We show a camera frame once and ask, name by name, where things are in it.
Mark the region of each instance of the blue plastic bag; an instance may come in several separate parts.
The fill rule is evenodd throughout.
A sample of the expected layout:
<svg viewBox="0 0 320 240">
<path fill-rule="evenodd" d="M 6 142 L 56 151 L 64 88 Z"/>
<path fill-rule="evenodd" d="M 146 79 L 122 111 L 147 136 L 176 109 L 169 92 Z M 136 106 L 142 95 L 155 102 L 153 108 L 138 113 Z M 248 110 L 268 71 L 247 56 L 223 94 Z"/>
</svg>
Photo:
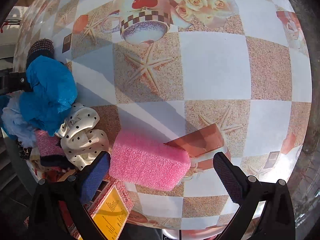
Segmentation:
<svg viewBox="0 0 320 240">
<path fill-rule="evenodd" d="M 21 114 L 34 127 L 53 136 L 77 97 L 72 73 L 59 61 L 39 56 L 29 65 L 26 74 L 33 92 L 20 96 Z"/>
</svg>

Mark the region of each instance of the pink knitted fabric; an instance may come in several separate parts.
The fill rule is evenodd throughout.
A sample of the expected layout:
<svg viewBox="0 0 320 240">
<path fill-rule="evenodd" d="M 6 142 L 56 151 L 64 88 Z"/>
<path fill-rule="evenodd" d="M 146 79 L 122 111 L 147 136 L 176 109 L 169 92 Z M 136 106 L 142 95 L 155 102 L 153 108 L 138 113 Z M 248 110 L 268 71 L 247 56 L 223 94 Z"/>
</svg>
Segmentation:
<svg viewBox="0 0 320 240">
<path fill-rule="evenodd" d="M 65 155 L 63 149 L 57 145 L 59 137 L 49 136 L 48 132 L 43 130 L 36 130 L 35 134 L 40 156 Z"/>
<path fill-rule="evenodd" d="M 121 130 L 112 148 L 110 176 L 170 191 L 190 168 L 186 151 Z"/>
</svg>

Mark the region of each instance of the screw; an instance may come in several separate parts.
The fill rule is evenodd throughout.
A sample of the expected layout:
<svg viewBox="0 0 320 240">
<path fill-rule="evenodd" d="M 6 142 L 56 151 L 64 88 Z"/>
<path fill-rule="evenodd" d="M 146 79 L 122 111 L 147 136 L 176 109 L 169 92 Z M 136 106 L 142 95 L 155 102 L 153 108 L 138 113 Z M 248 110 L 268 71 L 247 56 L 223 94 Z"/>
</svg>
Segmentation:
<svg viewBox="0 0 320 240">
<path fill-rule="evenodd" d="M 39 185 L 43 185 L 44 183 L 45 183 L 45 179 L 41 179 L 41 180 L 38 181 Z"/>
<path fill-rule="evenodd" d="M 249 180 L 250 182 L 256 182 L 256 181 L 257 181 L 257 178 L 256 178 L 255 176 L 249 176 L 249 177 L 248 177 L 248 180 Z"/>
<path fill-rule="evenodd" d="M 76 176 L 75 175 L 70 175 L 68 177 L 68 181 L 72 182 L 72 181 L 75 181 L 76 180 Z"/>
<path fill-rule="evenodd" d="M 279 180 L 279 184 L 282 185 L 282 186 L 284 186 L 284 185 L 285 185 L 285 181 L 284 181 L 283 179 L 280 179 L 280 180 Z"/>
</svg>

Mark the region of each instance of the rose print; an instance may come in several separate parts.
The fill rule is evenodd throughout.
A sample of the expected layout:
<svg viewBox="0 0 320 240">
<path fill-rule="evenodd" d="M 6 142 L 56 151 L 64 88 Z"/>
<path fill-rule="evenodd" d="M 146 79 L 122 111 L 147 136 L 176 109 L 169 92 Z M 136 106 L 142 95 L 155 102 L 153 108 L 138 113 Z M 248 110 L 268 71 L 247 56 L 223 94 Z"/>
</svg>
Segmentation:
<svg viewBox="0 0 320 240">
<path fill-rule="evenodd" d="M 182 19 L 191 21 L 195 16 L 212 30 L 223 26 L 227 18 L 239 13 L 234 0 L 183 0 L 175 9 Z"/>
<path fill-rule="evenodd" d="M 182 1 L 181 4 L 176 6 L 176 11 L 179 16 L 186 21 L 191 21 L 193 19 L 194 11 L 186 6 L 185 1 Z"/>
<path fill-rule="evenodd" d="M 203 6 L 207 7 L 207 0 L 183 0 L 186 7 L 194 11 L 199 11 Z"/>
</svg>

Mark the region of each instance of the blue fluffy fabric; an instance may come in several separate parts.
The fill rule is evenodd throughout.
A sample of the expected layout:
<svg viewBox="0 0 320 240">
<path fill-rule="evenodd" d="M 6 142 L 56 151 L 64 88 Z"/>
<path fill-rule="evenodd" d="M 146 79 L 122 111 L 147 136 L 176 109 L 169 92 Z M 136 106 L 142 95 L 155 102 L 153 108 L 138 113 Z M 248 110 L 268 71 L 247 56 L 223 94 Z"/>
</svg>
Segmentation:
<svg viewBox="0 0 320 240">
<path fill-rule="evenodd" d="M 24 148 L 34 147 L 36 145 L 35 128 L 20 114 L 19 96 L 16 94 L 10 98 L 7 107 L 3 109 L 1 119 L 7 132 L 10 135 L 16 135 Z"/>
<path fill-rule="evenodd" d="M 8 95 L 0 96 L 0 116 L 2 116 L 2 114 L 3 114 L 3 109 L 5 107 L 7 107 L 8 103 L 9 103 L 9 99 L 10 99 L 10 97 Z M 12 140 L 17 139 L 17 136 L 12 135 L 8 132 L 8 130 L 4 126 L 1 118 L 0 118 L 0 125 L 1 125 L 1 128 L 5 131 L 5 133 L 7 134 L 7 136 L 9 136 L 10 139 L 12 139 Z"/>
<path fill-rule="evenodd" d="M 39 56 L 29 65 L 27 79 L 33 92 L 20 96 L 21 114 L 34 127 L 53 136 L 77 97 L 72 73 L 59 61 Z"/>
</svg>

